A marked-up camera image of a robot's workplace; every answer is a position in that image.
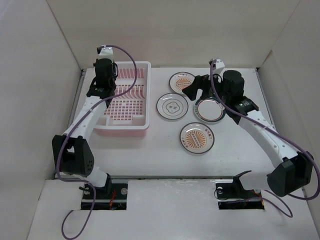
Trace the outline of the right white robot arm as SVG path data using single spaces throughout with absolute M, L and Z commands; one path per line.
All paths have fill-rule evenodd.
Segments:
M 198 90 L 201 99 L 217 99 L 226 114 L 244 129 L 263 149 L 274 169 L 272 172 L 254 173 L 246 170 L 235 175 L 231 183 L 219 183 L 224 197 L 241 198 L 251 190 L 269 190 L 276 196 L 291 196 L 292 193 L 311 181 L 312 171 L 320 172 L 311 154 L 291 140 L 280 136 L 267 121 L 258 106 L 244 95 L 245 80 L 236 70 L 227 70 L 223 75 L 197 75 L 192 84 L 182 92 L 195 101 Z

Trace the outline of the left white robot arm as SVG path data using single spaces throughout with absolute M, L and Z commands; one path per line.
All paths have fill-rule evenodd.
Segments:
M 95 77 L 86 94 L 85 102 L 70 127 L 52 139 L 56 173 L 76 176 L 91 183 L 94 192 L 102 199 L 111 195 L 109 175 L 95 166 L 95 159 L 88 144 L 93 129 L 109 107 L 116 90 L 118 67 L 108 58 L 97 59 Z

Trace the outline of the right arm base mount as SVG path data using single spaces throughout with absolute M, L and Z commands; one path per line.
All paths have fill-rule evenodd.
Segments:
M 240 177 L 250 171 L 241 172 L 232 179 L 218 179 L 215 182 L 214 196 L 219 210 L 264 210 L 261 193 L 253 189 L 245 190 Z

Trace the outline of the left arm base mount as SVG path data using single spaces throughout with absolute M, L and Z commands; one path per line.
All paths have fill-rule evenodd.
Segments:
M 81 210 L 90 210 L 94 200 L 94 191 L 88 183 L 79 187 L 82 191 Z M 96 198 L 93 210 L 124 211 L 127 209 L 128 180 L 108 179 L 105 187 L 95 187 Z

